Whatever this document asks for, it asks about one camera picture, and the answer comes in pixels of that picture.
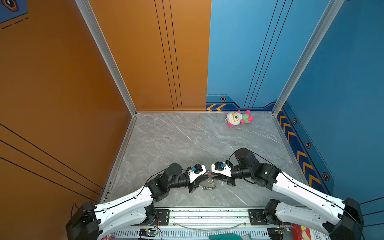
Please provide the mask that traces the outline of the metal key holder with rings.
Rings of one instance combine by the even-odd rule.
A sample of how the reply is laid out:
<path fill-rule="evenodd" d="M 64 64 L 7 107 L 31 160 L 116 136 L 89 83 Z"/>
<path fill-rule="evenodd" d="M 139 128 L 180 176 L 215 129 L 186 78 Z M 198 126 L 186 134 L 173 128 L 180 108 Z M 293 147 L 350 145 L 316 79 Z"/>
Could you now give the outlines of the metal key holder with rings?
<path fill-rule="evenodd" d="M 203 190 L 214 190 L 216 188 L 216 184 L 212 178 L 203 180 L 199 185 Z"/>

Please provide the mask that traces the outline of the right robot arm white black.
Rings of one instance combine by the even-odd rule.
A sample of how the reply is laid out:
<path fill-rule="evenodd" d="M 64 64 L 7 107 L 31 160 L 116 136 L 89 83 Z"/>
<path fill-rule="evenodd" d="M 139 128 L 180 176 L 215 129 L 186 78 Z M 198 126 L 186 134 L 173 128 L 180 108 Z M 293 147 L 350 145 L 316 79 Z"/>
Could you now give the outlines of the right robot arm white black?
<path fill-rule="evenodd" d="M 360 204 L 317 191 L 289 176 L 268 160 L 241 148 L 230 161 L 212 164 L 213 178 L 235 186 L 237 179 L 246 179 L 259 187 L 283 194 L 302 204 L 295 207 L 279 200 L 270 200 L 264 209 L 266 222 L 271 225 L 291 223 L 328 235 L 332 240 L 363 240 L 364 218 Z"/>

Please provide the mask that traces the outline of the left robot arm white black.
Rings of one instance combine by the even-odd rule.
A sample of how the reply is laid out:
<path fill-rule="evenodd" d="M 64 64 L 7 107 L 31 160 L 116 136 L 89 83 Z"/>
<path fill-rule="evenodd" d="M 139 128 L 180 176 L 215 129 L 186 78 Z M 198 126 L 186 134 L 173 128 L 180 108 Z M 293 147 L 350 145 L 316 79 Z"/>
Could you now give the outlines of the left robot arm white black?
<path fill-rule="evenodd" d="M 69 240 L 101 240 L 127 226 L 151 224 L 157 214 L 154 206 L 166 198 L 172 188 L 188 188 L 192 193 L 206 180 L 206 167 L 200 164 L 186 171 L 176 163 L 152 175 L 138 190 L 114 201 L 94 205 L 74 205 L 76 212 L 66 224 Z"/>

